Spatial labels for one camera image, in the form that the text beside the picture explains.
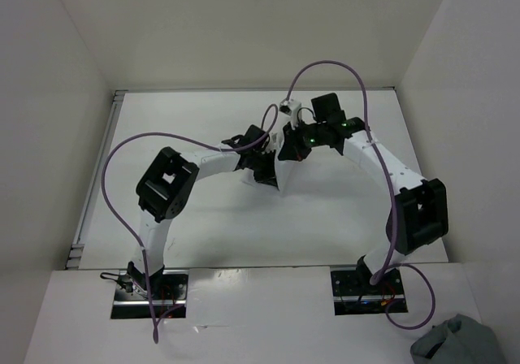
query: cloth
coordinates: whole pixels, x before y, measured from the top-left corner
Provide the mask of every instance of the cloth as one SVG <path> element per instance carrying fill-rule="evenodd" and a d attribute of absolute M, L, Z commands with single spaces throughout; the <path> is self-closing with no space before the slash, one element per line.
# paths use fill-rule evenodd
<path fill-rule="evenodd" d="M 505 364 L 493 330 L 460 314 L 433 327 L 410 353 L 415 364 Z"/>

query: purple cable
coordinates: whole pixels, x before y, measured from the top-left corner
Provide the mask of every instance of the purple cable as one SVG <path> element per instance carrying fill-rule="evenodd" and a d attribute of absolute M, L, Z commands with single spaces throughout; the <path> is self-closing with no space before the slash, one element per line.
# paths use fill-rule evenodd
<path fill-rule="evenodd" d="M 368 137 L 368 141 L 372 142 L 374 139 L 372 137 L 370 126 L 368 125 L 368 98 L 366 96 L 366 87 L 365 87 L 365 84 L 363 83 L 363 80 L 359 76 L 358 72 L 355 71 L 353 68 L 351 68 L 346 63 L 342 63 L 342 62 L 339 62 L 339 61 L 332 61 L 332 60 L 323 60 L 323 61 L 316 61 L 316 62 L 309 63 L 307 66 L 303 67 L 295 75 L 295 77 L 292 79 L 292 82 L 291 82 L 291 85 L 289 86 L 289 89 L 288 89 L 288 92 L 287 92 L 287 96 L 285 97 L 285 100 L 288 101 L 291 98 L 291 93 L 294 90 L 294 86 L 296 85 L 296 82 L 298 81 L 300 76 L 305 71 L 307 71 L 308 69 L 310 69 L 313 66 L 325 65 L 325 64 L 336 65 L 336 66 L 340 66 L 340 67 L 342 67 L 344 69 L 347 69 L 356 78 L 357 82 L 359 83 L 359 87 L 361 88 L 361 92 L 362 92 L 362 96 L 363 96 L 363 117 L 364 117 L 364 121 L 365 121 L 365 132 L 366 132 L 366 136 Z M 370 284 L 376 285 L 377 283 L 379 283 L 381 281 L 381 279 L 384 276 L 384 273 L 389 268 L 393 268 L 394 267 L 394 266 L 390 266 L 390 262 L 392 261 L 392 255 L 393 255 L 394 250 L 396 249 L 396 243 L 397 243 L 397 205 L 396 205 L 396 200 L 395 200 L 395 197 L 394 197 L 394 189 L 393 189 L 393 184 L 392 184 L 392 177 L 390 176 L 390 173 L 388 171 L 387 164 L 384 161 L 383 155 L 379 151 L 379 148 L 377 147 L 377 145 L 375 143 L 373 143 L 372 147 L 374 148 L 375 155 L 377 156 L 377 159 L 379 160 L 379 164 L 381 165 L 381 168 L 383 169 L 384 179 L 387 182 L 388 191 L 390 193 L 390 202 L 392 203 L 392 235 L 390 237 L 390 248 L 388 249 L 387 257 L 384 260 L 383 266 L 381 267 L 380 270 L 376 271 L 372 275 L 372 277 L 370 278 Z M 397 327 L 399 327 L 401 329 L 405 329 L 405 330 L 419 329 L 420 327 L 424 326 L 426 323 L 428 323 L 430 321 L 431 317 L 433 316 L 433 313 L 435 312 L 435 309 L 436 309 L 435 294 L 433 292 L 433 289 L 431 288 L 430 282 L 428 281 L 427 277 L 419 269 L 417 269 L 415 266 L 411 266 L 409 264 L 395 264 L 395 265 L 412 268 L 413 270 L 417 271 L 421 275 L 421 277 L 426 282 L 428 288 L 430 289 L 430 293 L 431 293 L 431 312 L 430 312 L 430 315 L 428 316 L 428 318 L 426 319 L 425 322 L 422 322 L 419 325 L 412 326 L 412 327 L 399 325 L 398 323 L 396 323 L 395 321 L 390 319 L 390 315 L 388 313 L 387 313 L 387 317 L 388 317 L 388 319 L 390 320 L 390 322 L 393 325 L 395 325 L 395 326 L 397 326 Z"/>
<path fill-rule="evenodd" d="M 146 294 L 148 297 L 149 313 L 150 313 L 150 316 L 152 317 L 152 322 L 154 324 L 154 342 L 155 342 L 155 344 L 158 344 L 158 342 L 159 342 L 159 334 L 158 334 L 159 323 L 161 322 L 162 319 L 164 319 L 164 317 L 166 317 L 168 314 L 170 314 L 173 310 L 175 310 L 178 307 L 175 307 L 175 306 L 172 307 L 167 312 L 165 312 L 163 315 L 161 315 L 161 317 L 159 317 L 159 319 L 157 319 L 155 317 L 154 303 L 153 303 L 152 293 L 150 290 L 150 286 L 151 286 L 150 273 L 149 273 L 149 269 L 148 269 L 148 258 L 146 256 L 145 244 L 143 243 L 143 241 L 139 237 L 139 235 L 136 233 L 136 231 L 119 214 L 119 212 L 117 212 L 117 210 L 112 205 L 110 199 L 108 198 L 108 195 L 106 193 L 106 170 L 108 168 L 108 165 L 109 165 L 111 159 L 114 157 L 114 154 L 117 153 L 117 151 L 119 149 L 121 149 L 124 145 L 126 145 L 127 143 L 129 143 L 131 141 L 134 141 L 134 140 L 140 139 L 140 138 L 144 138 L 144 137 L 170 137 L 170 138 L 179 139 L 181 141 L 186 141 L 186 142 L 192 143 L 194 145 L 199 145 L 199 146 L 204 147 L 209 150 L 220 151 L 220 152 L 238 153 L 238 152 L 241 152 L 241 151 L 244 151 L 247 149 L 251 149 L 252 147 L 254 147 L 254 146 L 258 145 L 259 143 L 262 143 L 264 140 L 266 140 L 266 138 L 269 136 L 269 132 L 271 132 L 271 130 L 273 129 L 273 127 L 276 124 L 276 120 L 278 119 L 278 106 L 276 104 L 271 104 L 267 107 L 266 112 L 264 114 L 264 119 L 266 118 L 267 113 L 271 110 L 271 108 L 275 109 L 275 118 L 273 119 L 271 126 L 269 126 L 269 128 L 266 130 L 266 132 L 262 136 L 260 136 L 256 141 L 251 142 L 248 145 L 245 145 L 245 146 L 242 146 L 242 147 L 239 147 L 236 149 L 231 149 L 231 148 L 230 149 L 220 149 L 219 147 L 207 145 L 206 143 L 195 141 L 194 139 L 187 138 L 186 136 L 171 134 L 169 132 L 143 132 L 141 134 L 130 136 L 129 138 L 120 142 L 106 157 L 105 165 L 103 166 L 102 173 L 101 173 L 101 192 L 103 195 L 103 199 L 105 199 L 105 203 L 108 206 L 108 209 L 110 210 L 110 212 L 121 222 L 121 224 L 123 224 L 123 226 L 126 227 L 126 229 L 130 232 L 130 234 L 133 235 L 133 237 L 135 238 L 135 240 L 137 241 L 137 243 L 139 244 L 139 246 L 142 249 L 143 264 L 145 265 L 145 282 L 146 282 L 145 288 L 146 288 Z"/>
<path fill-rule="evenodd" d="M 267 119 L 267 115 L 269 114 L 269 111 L 266 110 L 263 114 L 263 117 L 262 117 L 262 124 L 260 124 L 260 128 L 263 130 L 263 126 L 266 124 L 266 119 Z"/>
<path fill-rule="evenodd" d="M 422 277 L 422 279 L 424 280 L 424 283 L 426 283 L 426 286 L 428 287 L 428 291 L 430 291 L 430 295 L 431 295 L 431 309 L 430 309 L 430 314 L 428 314 L 428 316 L 426 317 L 426 319 L 424 319 L 420 324 L 418 325 L 413 325 L 413 326 L 404 326 L 404 325 L 400 325 L 399 323 L 397 323 L 396 321 L 394 321 L 392 318 L 390 318 L 390 308 L 395 305 L 398 301 L 404 301 L 404 299 L 396 299 L 396 300 L 393 300 L 391 301 L 390 303 L 388 303 L 386 305 L 386 307 L 384 308 L 384 313 L 387 315 L 387 318 L 388 318 L 388 321 L 390 321 L 390 323 L 393 325 L 393 326 L 396 326 L 396 327 L 399 327 L 400 329 L 404 329 L 404 330 L 416 330 L 416 329 L 419 329 L 420 327 L 423 327 L 425 326 L 428 322 L 431 321 L 431 318 L 433 318 L 433 314 L 436 312 L 436 294 L 433 292 L 433 287 L 431 286 L 430 284 L 430 281 L 428 280 L 428 278 L 414 265 L 411 265 L 411 264 L 392 264 L 390 266 L 391 268 L 397 268 L 397 267 L 407 267 L 407 268 L 410 268 L 410 269 L 413 269 L 414 271 L 416 271 L 419 276 Z"/>

